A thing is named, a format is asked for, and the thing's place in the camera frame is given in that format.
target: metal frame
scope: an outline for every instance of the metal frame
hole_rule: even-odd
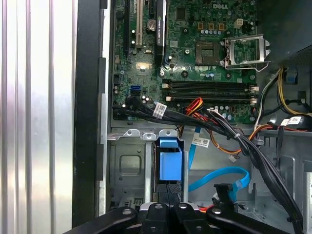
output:
[[[0,233],[71,229],[76,0],[0,4]]]
[[[250,40],[257,40],[259,41],[258,44],[258,54],[259,59],[258,60],[252,60],[252,61],[243,61],[241,63],[236,63],[235,61],[235,43],[238,41],[247,42]],[[263,35],[255,35],[255,36],[246,36],[246,37],[240,37],[240,38],[231,38],[231,39],[225,39],[224,46],[228,49],[228,55],[225,58],[225,69],[227,70],[244,70],[244,69],[255,69],[258,72],[261,72],[265,68],[269,66],[269,61],[265,61],[265,58],[270,54],[270,50],[267,50],[266,47],[270,46],[270,43],[263,38]],[[248,68],[234,68],[234,66],[244,66],[244,65],[255,65],[259,63],[265,63],[265,67],[263,67],[260,70],[257,70],[255,67],[248,67]]]

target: connector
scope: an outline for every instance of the connector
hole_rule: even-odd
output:
[[[234,22],[234,28],[241,28],[244,24],[244,20],[243,19],[237,19],[235,22]]]
[[[140,85],[131,85],[130,91],[141,91],[141,86]]]

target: blue plastic tab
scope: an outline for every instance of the blue plastic tab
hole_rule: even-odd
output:
[[[182,152],[160,153],[160,180],[182,180]]]
[[[159,147],[177,149],[179,144],[177,143],[176,138],[160,138]]]

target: cable bundle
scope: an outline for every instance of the cable bundle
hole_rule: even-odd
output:
[[[292,222],[293,228],[296,234],[302,233],[302,214],[295,203],[293,197],[288,192],[282,177],[276,170],[271,161],[263,155],[263,153],[257,148],[255,144],[251,142],[255,134],[263,129],[269,129],[272,126],[263,125],[255,129],[255,131],[246,137],[243,134],[236,131],[236,129],[230,125],[230,123],[219,113],[215,111],[209,111],[204,107],[204,103],[201,98],[197,98],[191,103],[187,109],[187,114],[169,110],[165,110],[162,119],[153,116],[154,110],[144,105],[136,97],[130,97],[127,103],[131,105],[132,109],[114,109],[115,114],[139,117],[147,121],[179,125],[179,126],[195,126],[206,129],[212,136],[212,142],[220,150],[224,150],[226,153],[238,154],[240,151],[249,156],[253,165],[260,171],[265,184],[270,189],[271,193],[275,196],[278,202],[284,207],[289,215],[289,221]],[[183,132],[183,128],[179,127],[180,134]],[[236,140],[240,145],[240,150],[227,151],[221,148],[213,138],[212,132],[217,132],[226,136],[228,139]]]

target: white label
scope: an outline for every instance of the white label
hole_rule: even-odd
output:
[[[289,119],[284,119],[283,122],[281,123],[281,126],[286,126],[288,124]]]
[[[287,125],[289,125],[289,124],[299,124],[300,120],[301,120],[301,117],[300,117],[300,116],[292,117],[292,118],[290,118],[290,119],[288,120]]]
[[[217,200],[220,200],[220,198],[219,198],[219,196],[218,196],[218,193],[215,193],[215,194],[213,195],[213,197],[214,197],[215,199],[217,199]]]
[[[153,116],[156,117],[156,118],[162,119],[162,117],[163,117],[163,115],[164,115],[166,109],[167,109],[167,106],[166,106],[166,105],[161,104],[160,102],[158,102],[157,105],[156,105],[156,107],[155,107]]]
[[[208,148],[209,142],[209,139],[194,136],[192,144]]]

